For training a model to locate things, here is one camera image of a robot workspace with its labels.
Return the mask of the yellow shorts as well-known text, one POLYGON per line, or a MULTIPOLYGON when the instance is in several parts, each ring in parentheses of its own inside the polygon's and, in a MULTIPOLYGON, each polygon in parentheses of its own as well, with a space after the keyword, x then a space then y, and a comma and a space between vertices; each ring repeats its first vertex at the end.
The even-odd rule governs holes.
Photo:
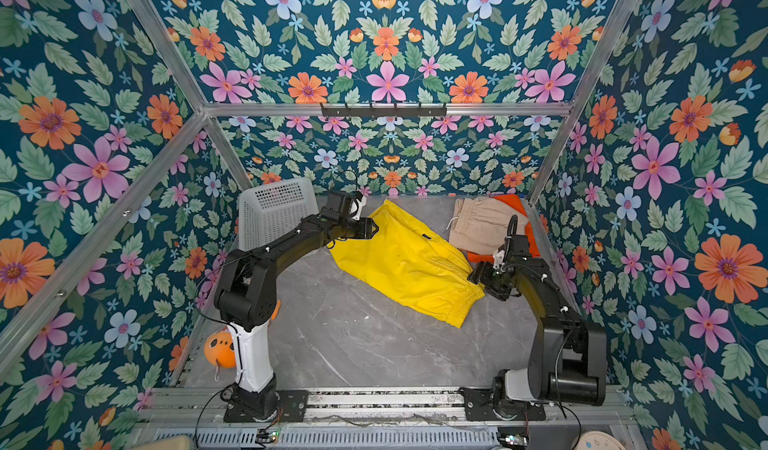
POLYGON ((485 296, 469 280, 472 267, 463 253, 392 201, 370 217, 378 225, 374 238, 330 249, 337 266, 405 307, 461 327, 485 296))

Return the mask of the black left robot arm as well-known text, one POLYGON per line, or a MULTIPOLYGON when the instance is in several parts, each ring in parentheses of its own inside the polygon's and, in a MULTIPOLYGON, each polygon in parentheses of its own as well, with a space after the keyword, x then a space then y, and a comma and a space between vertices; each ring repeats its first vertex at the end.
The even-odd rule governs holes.
POLYGON ((378 225, 363 217, 366 197, 332 191, 318 211, 294 228, 248 250, 235 250, 225 261, 214 306, 234 344, 236 376, 225 420, 265 422, 284 405, 269 357, 268 326, 277 307, 279 275, 307 254, 338 240, 370 240, 378 225))

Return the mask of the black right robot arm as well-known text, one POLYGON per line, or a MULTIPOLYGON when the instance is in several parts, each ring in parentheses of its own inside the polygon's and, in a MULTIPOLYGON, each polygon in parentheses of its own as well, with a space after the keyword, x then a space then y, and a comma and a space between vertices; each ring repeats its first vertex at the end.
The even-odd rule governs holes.
POLYGON ((498 417, 509 419, 543 402, 604 403, 605 329, 568 304, 548 263, 533 256, 527 236, 518 233, 516 215, 510 218, 502 246, 492 260, 477 264, 468 280, 500 301, 525 298, 537 322, 527 366, 502 370, 494 379, 490 405, 498 417))

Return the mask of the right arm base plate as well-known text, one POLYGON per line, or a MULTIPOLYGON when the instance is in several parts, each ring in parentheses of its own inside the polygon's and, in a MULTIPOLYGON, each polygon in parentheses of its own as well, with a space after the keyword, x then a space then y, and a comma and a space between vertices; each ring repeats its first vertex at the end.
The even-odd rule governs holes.
POLYGON ((542 405, 524 400, 512 400, 499 389, 460 387, 468 421, 544 421, 542 405))

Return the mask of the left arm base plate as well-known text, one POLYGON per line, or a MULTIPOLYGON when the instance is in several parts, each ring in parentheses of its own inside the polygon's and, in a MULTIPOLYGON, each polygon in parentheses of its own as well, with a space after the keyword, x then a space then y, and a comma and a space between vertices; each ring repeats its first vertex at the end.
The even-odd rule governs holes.
POLYGON ((296 423, 304 420, 308 408, 306 390, 265 389, 253 393, 236 387, 227 399, 226 423, 296 423))

